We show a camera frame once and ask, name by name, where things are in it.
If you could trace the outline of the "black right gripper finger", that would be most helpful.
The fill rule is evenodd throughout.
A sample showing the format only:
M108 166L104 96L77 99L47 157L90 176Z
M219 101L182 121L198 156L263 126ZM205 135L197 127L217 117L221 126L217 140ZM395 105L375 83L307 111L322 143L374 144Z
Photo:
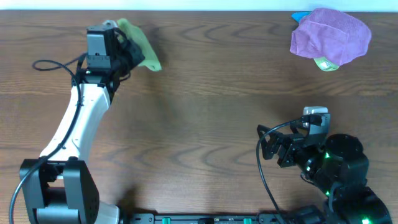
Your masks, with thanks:
M262 156L265 160L272 159L274 154L276 154L281 145L282 139L271 138L270 140L263 139L261 141Z
M290 136L280 132L279 129L286 126L290 126L290 124L279 124L273 128L259 124L256 129L259 137L258 143L268 143L269 141L283 142L284 139L287 139Z

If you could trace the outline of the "light green cloth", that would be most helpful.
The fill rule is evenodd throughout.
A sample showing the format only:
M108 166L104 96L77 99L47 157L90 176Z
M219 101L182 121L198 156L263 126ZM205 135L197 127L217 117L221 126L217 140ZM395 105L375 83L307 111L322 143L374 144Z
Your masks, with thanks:
M133 40L141 49L144 59L138 64L139 67L147 67L153 72L162 70L160 61L148 41L145 33L138 27L131 24L127 19L120 18L118 27L126 34L128 39Z

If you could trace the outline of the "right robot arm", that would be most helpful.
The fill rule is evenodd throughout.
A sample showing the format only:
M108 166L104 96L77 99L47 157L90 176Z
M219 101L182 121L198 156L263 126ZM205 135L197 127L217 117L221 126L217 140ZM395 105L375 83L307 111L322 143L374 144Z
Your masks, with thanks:
M358 138L329 135L329 126L291 124L291 133L257 127L256 156L278 155L280 167L298 166L301 178L326 196L323 210L306 206L281 213L280 223L391 223L383 201L367 185L369 160Z

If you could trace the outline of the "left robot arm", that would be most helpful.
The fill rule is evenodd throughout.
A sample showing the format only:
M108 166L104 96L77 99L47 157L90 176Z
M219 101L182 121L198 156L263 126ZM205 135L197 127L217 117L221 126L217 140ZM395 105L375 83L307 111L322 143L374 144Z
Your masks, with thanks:
M100 200L88 169L90 149L120 83L134 68L161 66L137 27L90 27L88 50L70 71L71 97L49 144L26 159L16 193L23 193L31 223L129 223L130 217Z

